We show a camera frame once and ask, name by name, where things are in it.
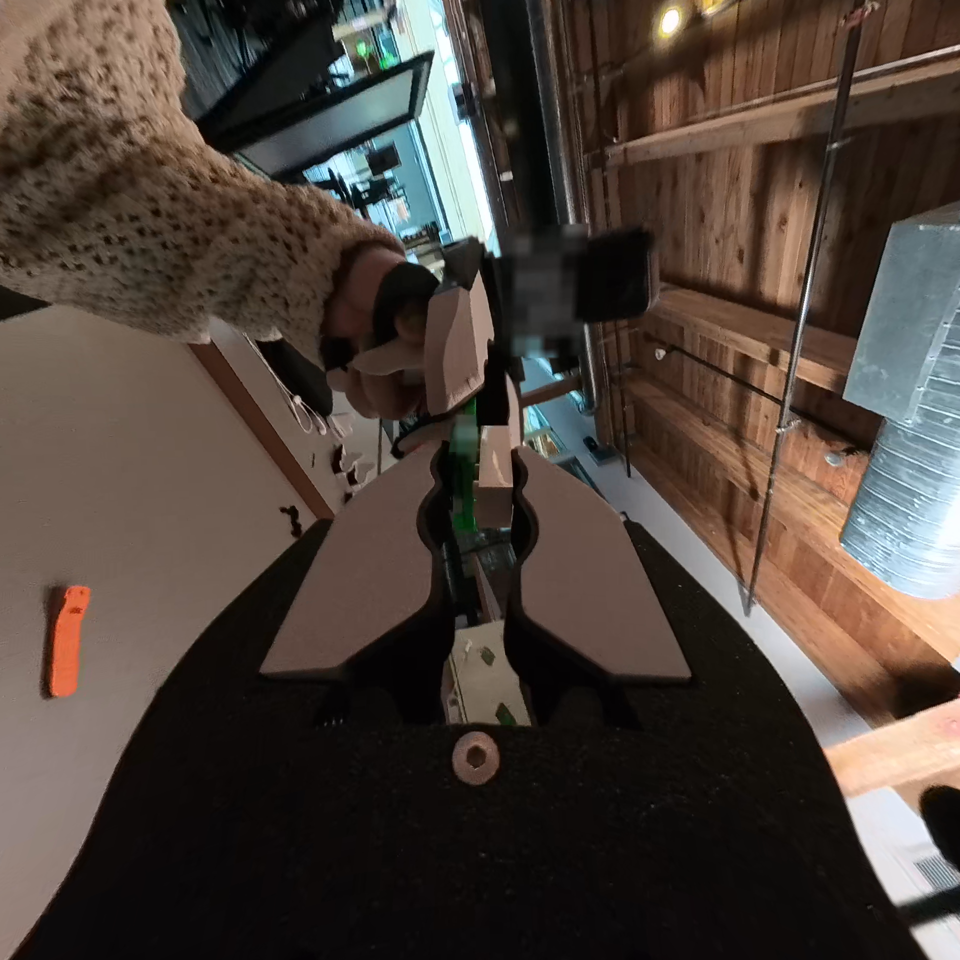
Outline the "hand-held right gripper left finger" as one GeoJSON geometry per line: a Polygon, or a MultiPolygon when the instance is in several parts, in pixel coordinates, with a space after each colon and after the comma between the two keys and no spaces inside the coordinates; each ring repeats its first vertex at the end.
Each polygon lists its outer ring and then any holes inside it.
{"type": "Polygon", "coordinates": [[[372,480],[331,522],[260,674],[352,700],[390,697],[401,721],[444,720],[455,613],[443,564],[451,536],[447,442],[426,442],[372,480]]]}

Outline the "person's left forearm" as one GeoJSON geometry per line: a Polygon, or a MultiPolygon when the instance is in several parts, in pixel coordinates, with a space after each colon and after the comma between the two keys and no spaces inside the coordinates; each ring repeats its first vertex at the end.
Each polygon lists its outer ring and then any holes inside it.
{"type": "Polygon", "coordinates": [[[323,366],[336,295],[399,240],[253,173],[182,108],[163,2],[2,2],[1,280],[186,343],[218,320],[323,366]]]}

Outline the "wooden column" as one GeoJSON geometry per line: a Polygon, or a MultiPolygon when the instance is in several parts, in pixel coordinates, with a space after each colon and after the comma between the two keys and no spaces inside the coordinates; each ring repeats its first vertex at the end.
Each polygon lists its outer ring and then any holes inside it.
{"type": "Polygon", "coordinates": [[[544,386],[523,392],[519,397],[520,409],[552,402],[571,393],[578,393],[583,386],[580,373],[570,373],[544,386]]]}

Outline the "neighbouring wood-edged table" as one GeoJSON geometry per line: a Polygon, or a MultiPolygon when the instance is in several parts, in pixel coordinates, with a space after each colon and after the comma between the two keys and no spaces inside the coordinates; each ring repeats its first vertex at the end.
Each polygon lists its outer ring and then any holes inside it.
{"type": "Polygon", "coordinates": [[[390,467],[383,429],[357,414],[342,394],[333,395],[332,415],[321,417],[286,389],[249,338],[217,318],[209,334],[208,342],[190,350],[316,519],[329,520],[345,506],[341,475],[330,467],[335,445],[377,470],[390,467]]]}

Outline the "orange lego brick separator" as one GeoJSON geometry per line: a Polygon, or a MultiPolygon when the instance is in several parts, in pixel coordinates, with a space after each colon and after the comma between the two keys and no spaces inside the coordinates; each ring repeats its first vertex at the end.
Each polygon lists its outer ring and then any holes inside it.
{"type": "Polygon", "coordinates": [[[45,688],[51,699],[66,699],[78,690],[82,632],[91,590],[70,584],[54,593],[47,635],[45,688]]]}

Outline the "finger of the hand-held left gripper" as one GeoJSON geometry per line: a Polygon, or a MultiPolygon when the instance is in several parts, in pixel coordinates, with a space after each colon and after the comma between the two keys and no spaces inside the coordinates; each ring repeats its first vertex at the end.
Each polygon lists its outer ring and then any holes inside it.
{"type": "Polygon", "coordinates": [[[451,287],[430,298],[423,354],[430,416],[450,414],[479,393],[494,339],[484,287],[451,287]]]}
{"type": "Polygon", "coordinates": [[[522,443],[522,411],[519,381],[522,364],[509,349],[491,338],[481,336],[480,385],[477,390],[478,448],[482,449],[489,437],[489,429],[504,427],[509,447],[522,443]]]}

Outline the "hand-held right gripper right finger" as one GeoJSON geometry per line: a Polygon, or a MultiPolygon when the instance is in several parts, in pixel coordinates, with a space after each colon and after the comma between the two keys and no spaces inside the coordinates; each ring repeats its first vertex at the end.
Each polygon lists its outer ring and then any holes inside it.
{"type": "Polygon", "coordinates": [[[526,446],[513,450],[515,555],[504,645],[533,724],[638,724],[630,694],[692,670],[620,513],[526,446]]]}

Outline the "large silver duct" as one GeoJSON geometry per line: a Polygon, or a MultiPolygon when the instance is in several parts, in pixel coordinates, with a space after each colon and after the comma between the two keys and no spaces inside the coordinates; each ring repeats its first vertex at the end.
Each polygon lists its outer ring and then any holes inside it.
{"type": "Polygon", "coordinates": [[[882,423],[840,537],[894,590],[959,588],[959,203],[890,227],[843,398],[882,423]]]}

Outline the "silver ventilation duct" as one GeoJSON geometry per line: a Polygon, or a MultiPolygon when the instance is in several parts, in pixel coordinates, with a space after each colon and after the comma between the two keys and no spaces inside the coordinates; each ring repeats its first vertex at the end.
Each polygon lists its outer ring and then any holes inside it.
{"type": "Polygon", "coordinates": [[[579,159],[561,71],[560,6],[550,1],[527,1],[525,6],[558,222],[582,226],[585,210],[579,159]]]}

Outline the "white lego brick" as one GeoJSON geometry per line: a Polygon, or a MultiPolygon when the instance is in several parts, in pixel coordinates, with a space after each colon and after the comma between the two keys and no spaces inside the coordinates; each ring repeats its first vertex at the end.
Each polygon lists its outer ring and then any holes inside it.
{"type": "Polygon", "coordinates": [[[478,529],[505,530],[512,525],[512,454],[521,442],[522,431],[517,423],[483,426],[480,430],[473,482],[473,515],[478,529]]]}

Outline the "black framed board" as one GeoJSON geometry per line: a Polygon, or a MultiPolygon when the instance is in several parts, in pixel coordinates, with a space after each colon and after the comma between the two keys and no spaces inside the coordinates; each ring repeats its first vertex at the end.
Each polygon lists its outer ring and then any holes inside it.
{"type": "Polygon", "coordinates": [[[374,76],[283,105],[244,122],[198,122],[211,148],[267,178],[296,183],[306,170],[419,118],[434,62],[425,51],[374,76]]]}

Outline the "person's left hand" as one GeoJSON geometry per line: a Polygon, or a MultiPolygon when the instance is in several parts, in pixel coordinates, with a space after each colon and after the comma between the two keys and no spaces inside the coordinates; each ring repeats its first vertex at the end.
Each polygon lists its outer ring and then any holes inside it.
{"type": "MultiPolygon", "coordinates": [[[[379,287],[403,261],[399,252],[387,246],[361,248],[330,297],[322,333],[345,339],[358,352],[366,351],[374,330],[379,287]]],[[[344,395],[350,407],[366,419],[401,421],[424,399],[423,386],[406,383],[399,371],[377,374],[353,367],[336,368],[326,374],[326,381],[332,392],[344,395]]]]}

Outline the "green mosaic lego panel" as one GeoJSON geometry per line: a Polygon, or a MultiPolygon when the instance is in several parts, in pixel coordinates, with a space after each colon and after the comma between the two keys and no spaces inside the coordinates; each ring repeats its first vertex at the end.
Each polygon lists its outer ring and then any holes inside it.
{"type": "Polygon", "coordinates": [[[475,533],[474,482],[478,477],[480,428],[476,400],[469,400],[454,416],[448,446],[451,522],[460,533],[475,533]]]}

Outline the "lego instruction booklet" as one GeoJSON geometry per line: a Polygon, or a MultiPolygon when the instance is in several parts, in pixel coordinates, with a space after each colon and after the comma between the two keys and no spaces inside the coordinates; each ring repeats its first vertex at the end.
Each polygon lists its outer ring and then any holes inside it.
{"type": "Polygon", "coordinates": [[[440,696],[447,724],[530,727],[520,679],[503,642],[502,619],[454,632],[442,668],[440,696]]]}

